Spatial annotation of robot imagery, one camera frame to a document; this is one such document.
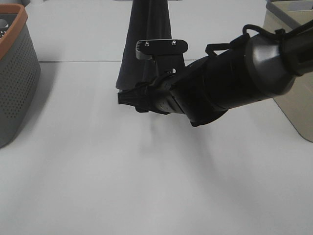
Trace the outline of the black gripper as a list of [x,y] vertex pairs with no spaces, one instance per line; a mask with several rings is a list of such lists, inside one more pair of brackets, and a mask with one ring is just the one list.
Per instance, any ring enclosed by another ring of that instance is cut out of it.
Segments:
[[191,76],[186,73],[164,73],[151,82],[139,82],[130,90],[120,91],[118,103],[133,106],[139,113],[192,115],[187,91],[190,80]]

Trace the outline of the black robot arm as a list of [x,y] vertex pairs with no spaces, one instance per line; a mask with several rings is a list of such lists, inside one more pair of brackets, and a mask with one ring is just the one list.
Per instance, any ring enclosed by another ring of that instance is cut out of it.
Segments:
[[140,40],[136,57],[152,60],[155,76],[118,93],[118,103],[140,113],[184,114],[192,126],[228,110],[286,94],[313,70],[313,23],[270,33],[247,24],[230,43],[208,44],[206,56],[185,65],[184,40]]

